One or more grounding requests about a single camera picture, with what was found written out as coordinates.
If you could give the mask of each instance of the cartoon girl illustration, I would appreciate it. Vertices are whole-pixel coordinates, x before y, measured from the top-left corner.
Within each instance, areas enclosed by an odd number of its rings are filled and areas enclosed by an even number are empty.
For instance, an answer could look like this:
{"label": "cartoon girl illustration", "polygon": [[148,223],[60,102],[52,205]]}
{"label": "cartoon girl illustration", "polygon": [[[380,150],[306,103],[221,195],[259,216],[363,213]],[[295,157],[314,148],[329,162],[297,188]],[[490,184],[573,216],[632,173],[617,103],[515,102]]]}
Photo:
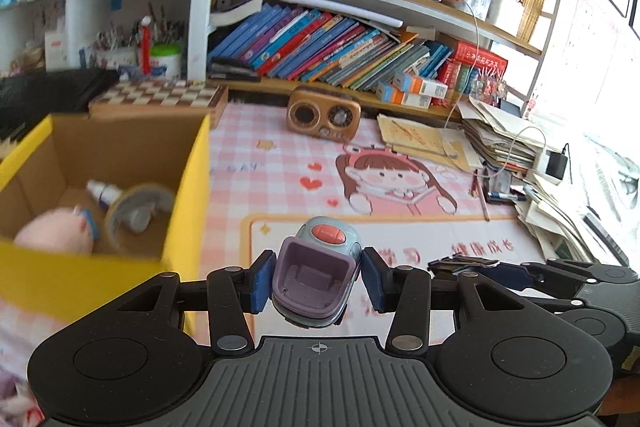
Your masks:
{"label": "cartoon girl illustration", "polygon": [[335,159],[344,197],[359,214],[454,214],[458,204],[422,163],[389,148],[343,147]]}

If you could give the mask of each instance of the chessboard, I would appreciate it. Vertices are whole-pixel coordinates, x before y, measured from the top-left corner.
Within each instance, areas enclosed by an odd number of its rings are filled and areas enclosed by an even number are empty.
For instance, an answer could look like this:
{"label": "chessboard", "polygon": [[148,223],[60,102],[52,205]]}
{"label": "chessboard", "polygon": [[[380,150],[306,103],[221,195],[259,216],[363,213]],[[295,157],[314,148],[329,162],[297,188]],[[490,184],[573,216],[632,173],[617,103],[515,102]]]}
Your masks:
{"label": "chessboard", "polygon": [[121,82],[95,98],[89,104],[89,114],[94,118],[113,118],[201,112],[210,115],[211,128],[214,129],[227,99],[228,88],[214,82],[183,82],[176,86],[158,80]]}

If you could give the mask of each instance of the white cable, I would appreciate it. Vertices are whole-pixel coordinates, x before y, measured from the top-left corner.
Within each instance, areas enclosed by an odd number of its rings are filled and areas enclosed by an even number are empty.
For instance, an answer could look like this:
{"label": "white cable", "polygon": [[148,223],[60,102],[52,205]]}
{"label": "white cable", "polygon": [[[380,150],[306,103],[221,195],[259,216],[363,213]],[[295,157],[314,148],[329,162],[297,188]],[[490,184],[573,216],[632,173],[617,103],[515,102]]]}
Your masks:
{"label": "white cable", "polygon": [[[447,120],[445,120],[444,127],[442,128],[442,133],[440,133],[440,145],[442,145],[442,151],[445,153],[446,157],[449,158],[449,161],[454,166],[456,166],[456,168],[458,168],[459,170],[461,170],[463,172],[466,172],[466,174],[475,175],[474,172],[465,171],[465,169],[463,169],[462,167],[457,165],[457,163],[453,160],[453,158],[451,156],[449,156],[449,153],[447,152],[447,148],[444,147],[444,131],[447,128],[447,124],[449,123],[451,115],[453,114],[453,112],[458,107],[458,102],[460,101],[460,98],[462,98],[462,95],[465,93],[466,86],[469,83],[469,79],[471,78],[471,72],[473,71],[473,69],[476,66],[476,62],[478,61],[478,54],[480,52],[480,30],[478,29],[478,19],[476,19],[476,14],[474,13],[472,7],[469,6],[469,3],[466,0],[461,0],[461,1],[464,4],[466,4],[466,7],[469,8],[469,11],[471,12],[472,17],[474,18],[474,25],[476,26],[476,56],[474,58],[474,63],[471,65],[471,68],[469,69],[469,72],[466,75],[465,85],[460,90],[460,96],[455,101],[455,103],[451,106],[451,110],[449,111],[449,114],[447,115]],[[497,172],[494,172],[494,174],[488,174],[488,175],[478,174],[478,178],[482,178],[482,179],[495,178],[502,171],[504,171],[506,169],[507,163],[509,162],[509,159],[511,158],[511,152],[513,151],[513,146],[515,145],[515,143],[516,143],[517,139],[520,137],[520,135],[522,133],[524,133],[527,129],[537,129],[538,131],[540,131],[540,134],[542,134],[542,139],[544,141],[544,147],[543,147],[543,152],[542,152],[542,154],[544,154],[544,152],[546,150],[546,136],[545,136],[545,134],[542,132],[542,129],[540,129],[540,127],[536,127],[535,125],[527,125],[524,129],[522,129],[519,133],[517,133],[516,136],[513,137],[513,140],[511,140],[511,146],[509,147],[509,152],[507,153],[507,158],[504,161],[504,163],[502,164],[502,167],[500,167],[500,169]]]}

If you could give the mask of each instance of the green lid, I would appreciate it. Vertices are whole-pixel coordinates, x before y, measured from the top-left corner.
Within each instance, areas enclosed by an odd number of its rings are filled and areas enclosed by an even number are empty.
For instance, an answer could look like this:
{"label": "green lid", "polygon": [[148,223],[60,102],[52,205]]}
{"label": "green lid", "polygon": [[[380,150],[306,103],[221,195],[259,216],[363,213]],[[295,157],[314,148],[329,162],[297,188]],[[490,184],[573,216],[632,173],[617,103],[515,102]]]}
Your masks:
{"label": "green lid", "polygon": [[180,55],[181,52],[178,44],[154,44],[151,46],[149,55],[151,57],[170,57],[171,55]]}

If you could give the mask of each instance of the yellow star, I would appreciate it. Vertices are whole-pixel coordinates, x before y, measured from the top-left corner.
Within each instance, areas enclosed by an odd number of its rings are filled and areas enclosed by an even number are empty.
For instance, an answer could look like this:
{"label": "yellow star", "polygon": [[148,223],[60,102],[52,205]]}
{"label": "yellow star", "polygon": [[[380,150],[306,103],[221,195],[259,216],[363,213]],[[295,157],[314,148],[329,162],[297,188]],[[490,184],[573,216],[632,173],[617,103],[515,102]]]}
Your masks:
{"label": "yellow star", "polygon": [[264,149],[266,151],[270,151],[271,149],[277,149],[277,147],[273,144],[272,140],[258,140],[258,145],[256,145],[255,148]]}

